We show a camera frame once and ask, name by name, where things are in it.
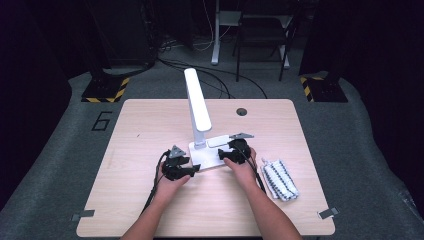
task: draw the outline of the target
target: lamp base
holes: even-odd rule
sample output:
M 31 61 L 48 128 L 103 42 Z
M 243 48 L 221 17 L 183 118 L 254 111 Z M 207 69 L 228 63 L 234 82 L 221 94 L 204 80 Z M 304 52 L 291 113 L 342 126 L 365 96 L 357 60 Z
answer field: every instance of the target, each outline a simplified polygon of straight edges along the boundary
M 225 165 L 224 161 L 219 159 L 218 149 L 226 152 L 231 151 L 228 146 L 229 141 L 228 135 L 206 139 L 206 147 L 201 149 L 195 149 L 194 142 L 191 142 L 188 148 L 193 165 L 200 164 L 199 171 Z

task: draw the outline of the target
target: printed number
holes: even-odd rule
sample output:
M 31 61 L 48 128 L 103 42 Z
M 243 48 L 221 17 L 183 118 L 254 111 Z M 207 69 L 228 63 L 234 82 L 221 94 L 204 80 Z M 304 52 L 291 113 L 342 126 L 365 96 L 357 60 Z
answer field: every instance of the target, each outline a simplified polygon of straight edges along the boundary
M 96 122 L 93 125 L 93 128 L 91 128 L 91 131 L 105 131 L 107 128 L 107 125 L 109 125 L 110 119 L 108 118 L 101 118 L 103 114 L 106 113 L 112 113 L 112 112 L 100 112 L 99 116 L 97 117 Z

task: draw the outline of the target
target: gray carpet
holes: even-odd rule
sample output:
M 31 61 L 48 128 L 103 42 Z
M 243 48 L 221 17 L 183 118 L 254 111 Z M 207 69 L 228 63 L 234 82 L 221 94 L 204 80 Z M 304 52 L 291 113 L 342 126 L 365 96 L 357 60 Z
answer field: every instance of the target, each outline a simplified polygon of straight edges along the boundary
M 334 218 L 336 232 L 322 239 L 424 239 L 423 220 L 411 208 L 403 183 L 388 169 L 372 138 L 367 111 L 358 92 L 341 80 L 348 103 L 309 103 L 297 75 L 305 39 L 296 39 L 289 54 L 291 67 L 278 82 L 279 64 L 257 63 L 243 54 L 241 74 L 254 80 L 268 98 L 294 102 L 310 152 Z M 212 48 L 191 51 L 174 47 L 159 55 L 222 71 L 235 72 L 233 43 L 221 44 L 220 62 L 211 66 Z M 114 69 L 123 73 L 133 69 Z M 264 98 L 252 82 L 211 71 L 235 98 Z M 199 73 L 205 98 L 226 98 L 221 85 Z M 186 98 L 182 72 L 157 62 L 131 77 L 118 103 L 82 103 L 91 76 L 69 82 L 73 96 L 61 122 L 37 161 L 0 213 L 0 239 L 79 239 L 73 213 L 84 209 L 119 111 L 130 98 Z M 105 131 L 91 131 L 98 115 L 110 119 Z

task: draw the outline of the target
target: person's left hand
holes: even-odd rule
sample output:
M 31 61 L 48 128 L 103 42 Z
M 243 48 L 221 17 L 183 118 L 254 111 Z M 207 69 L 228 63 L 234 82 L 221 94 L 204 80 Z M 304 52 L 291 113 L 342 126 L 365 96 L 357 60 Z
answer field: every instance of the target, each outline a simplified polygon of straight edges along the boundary
M 154 199 L 168 204 L 169 202 L 171 202 L 172 198 L 174 198 L 175 194 L 178 192 L 178 189 L 180 189 L 181 186 L 183 186 L 186 182 L 188 182 L 188 180 L 190 180 L 190 176 L 186 175 L 178 180 L 171 181 L 165 176 L 163 176 L 162 165 L 163 162 L 160 164 L 159 167 L 158 180 L 160 180 L 157 186 L 157 191 Z

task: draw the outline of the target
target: forearm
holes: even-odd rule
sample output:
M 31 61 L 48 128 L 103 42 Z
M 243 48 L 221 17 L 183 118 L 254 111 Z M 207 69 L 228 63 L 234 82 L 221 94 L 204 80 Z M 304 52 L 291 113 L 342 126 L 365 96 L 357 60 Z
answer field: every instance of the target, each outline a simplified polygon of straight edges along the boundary
M 153 199 L 149 207 L 146 208 L 121 239 L 153 239 L 160 217 L 167 206 L 167 202 Z
M 287 215 L 256 184 L 243 189 L 263 239 L 302 239 Z

